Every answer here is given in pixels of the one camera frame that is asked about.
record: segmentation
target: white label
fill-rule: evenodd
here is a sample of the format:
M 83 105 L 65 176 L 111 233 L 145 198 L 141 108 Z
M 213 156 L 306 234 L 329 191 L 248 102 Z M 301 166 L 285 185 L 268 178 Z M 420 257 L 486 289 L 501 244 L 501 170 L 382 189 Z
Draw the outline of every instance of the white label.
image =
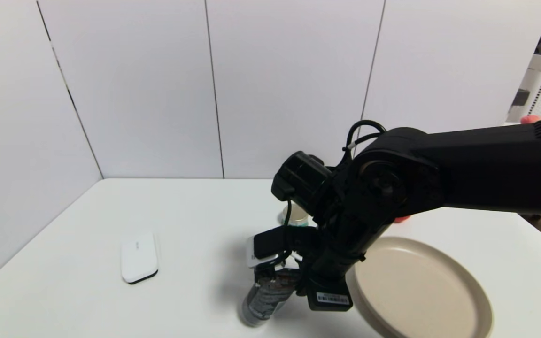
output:
M 335 295 L 335 293 L 317 292 L 316 293 L 316 300 L 318 300 L 319 302 L 330 302 L 331 304 L 350 305 L 350 301 L 348 300 L 348 296 L 346 296 L 346 295 Z

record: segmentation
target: black cable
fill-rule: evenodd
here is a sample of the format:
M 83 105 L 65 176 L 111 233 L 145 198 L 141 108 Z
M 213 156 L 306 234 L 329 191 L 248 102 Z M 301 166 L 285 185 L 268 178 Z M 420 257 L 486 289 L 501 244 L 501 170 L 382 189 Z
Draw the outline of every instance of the black cable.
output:
M 291 217 L 292 217 L 292 201 L 287 200 L 287 214 L 285 214 L 285 221 L 283 221 L 284 227 L 289 225 L 289 219 Z
M 260 270 L 265 270 L 265 269 L 268 269 L 268 268 L 274 268 L 275 265 L 278 265 L 280 263 L 282 263 L 283 261 L 285 261 L 285 259 L 287 259 L 289 257 L 289 255 L 291 255 L 292 252 L 283 252 L 282 254 L 278 255 L 277 258 L 273 259 L 272 261 L 265 261 L 264 263 L 260 263 L 258 265 L 256 265 L 256 269 L 258 271 Z
M 346 141 L 346 147 L 352 143 L 352 137 L 354 137 L 354 132 L 356 131 L 356 129 L 358 129 L 359 127 L 361 126 L 371 126 L 371 127 L 374 127 L 375 129 L 377 129 L 377 131 L 382 134 L 384 132 L 386 132 L 387 130 L 385 130 L 384 126 L 382 126 L 381 124 L 378 124 L 378 122 L 375 122 L 375 121 L 371 121 L 371 120 L 360 120 L 358 122 L 356 122 L 355 124 L 352 125 L 352 127 L 350 128 L 350 131 L 348 131 L 348 139 Z
M 363 143 L 364 141 L 369 141 L 369 139 L 372 139 L 372 138 L 375 138 L 375 137 L 379 137 L 381 136 L 382 133 L 370 133 L 369 135 L 365 135 L 363 137 L 360 137 L 359 139 L 357 139 L 356 141 L 354 141 L 354 144 L 361 144 Z
M 350 146 L 350 144 L 352 144 L 352 137 L 354 137 L 354 133 L 356 132 L 356 129 L 358 129 L 361 126 L 374 127 L 375 129 L 377 129 L 378 132 L 377 133 L 372 133 L 372 134 L 369 134 L 369 135 L 366 135 L 366 136 L 363 136 L 363 137 L 357 139 L 355 141 L 355 144 L 362 143 L 362 142 L 367 141 L 368 139 L 371 139 L 373 137 L 378 137 L 382 133 L 387 131 L 384 126 L 382 126 L 378 122 L 371 121 L 371 120 L 360 120 L 360 121 L 356 122 L 355 124 L 353 124 L 352 127 L 350 128 L 350 131 L 348 131 L 348 138 L 346 139 L 346 146 L 342 148 L 342 150 L 344 151 L 344 156 L 343 156 L 343 158 L 341 158 L 341 161 L 339 162 L 338 166 L 340 164 L 342 164 L 342 163 L 346 163 L 346 162 L 352 160 L 352 153 L 350 152 L 351 149 L 348 146 Z

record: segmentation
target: white table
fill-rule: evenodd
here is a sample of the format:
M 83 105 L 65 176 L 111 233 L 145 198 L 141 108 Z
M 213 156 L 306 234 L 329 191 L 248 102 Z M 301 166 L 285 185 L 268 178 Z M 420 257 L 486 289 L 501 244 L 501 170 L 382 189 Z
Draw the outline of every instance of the white table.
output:
M 253 282 L 247 237 L 277 225 L 270 180 L 108 179 L 0 270 L 0 337 L 375 337 L 356 308 L 292 297 L 258 329 L 238 320 Z M 157 276 L 128 285 L 120 244 L 156 234 Z M 492 337 L 541 337 L 541 233 L 515 214 L 442 208 L 384 236 L 447 253 L 485 289 Z

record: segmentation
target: small white case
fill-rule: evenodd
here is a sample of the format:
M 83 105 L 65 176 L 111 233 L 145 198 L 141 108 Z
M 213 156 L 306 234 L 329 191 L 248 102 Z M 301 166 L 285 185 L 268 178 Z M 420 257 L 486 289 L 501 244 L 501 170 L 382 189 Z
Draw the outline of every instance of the small white case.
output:
M 156 276 L 158 263 L 152 232 L 122 244 L 121 266 L 122 278 L 129 284 Z

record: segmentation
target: orange object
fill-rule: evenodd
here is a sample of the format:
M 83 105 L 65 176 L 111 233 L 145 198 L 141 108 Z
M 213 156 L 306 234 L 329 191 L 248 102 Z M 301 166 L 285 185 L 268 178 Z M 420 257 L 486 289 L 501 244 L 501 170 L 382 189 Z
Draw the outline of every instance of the orange object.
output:
M 409 218 L 410 218 L 410 215 L 409 216 L 404 216 L 404 217 L 396 217 L 395 220 L 394 220 L 394 223 L 402 223 L 403 221 L 406 221 Z
M 541 120 L 541 117 L 538 115 L 528 115 L 521 118 L 521 124 L 534 123 Z

